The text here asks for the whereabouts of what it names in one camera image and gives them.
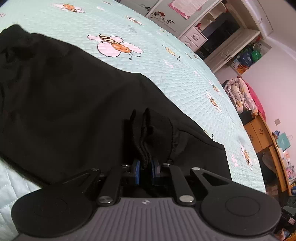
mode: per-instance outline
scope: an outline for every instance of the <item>folded blanket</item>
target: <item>folded blanket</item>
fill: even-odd
[[[258,115],[258,108],[252,99],[248,86],[241,78],[230,79],[224,90],[231,99],[237,113],[242,113],[244,110],[251,110],[252,117]]]

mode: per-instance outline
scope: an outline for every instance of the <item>black fabric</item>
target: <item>black fabric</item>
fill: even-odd
[[[139,73],[18,25],[0,34],[0,73],[0,152],[38,180],[108,171],[135,156],[144,168],[149,155],[231,178],[223,145]]]

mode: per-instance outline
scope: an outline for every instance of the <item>black electronic device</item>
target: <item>black electronic device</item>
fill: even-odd
[[[150,197],[130,197],[134,188]],[[15,241],[276,240],[281,216],[268,195],[193,167],[139,161],[93,168],[20,198]]]

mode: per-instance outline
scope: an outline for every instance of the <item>quilted fabric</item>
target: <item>quilted fabric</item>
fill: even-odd
[[[19,24],[28,32],[74,44],[121,70],[147,76],[224,145],[233,181],[265,191],[256,153],[214,74],[187,46],[149,19],[112,0],[69,0],[67,4],[8,0],[0,16],[0,31]],[[115,57],[118,49],[122,51]],[[13,203],[37,188],[0,160],[0,240],[17,234],[10,216]]]

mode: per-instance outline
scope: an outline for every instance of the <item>blue object on desk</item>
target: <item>blue object on desk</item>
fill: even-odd
[[[278,136],[278,139],[276,140],[278,146],[284,151],[286,149],[288,149],[291,144],[288,140],[288,137],[286,136],[286,133],[283,133],[281,135]]]

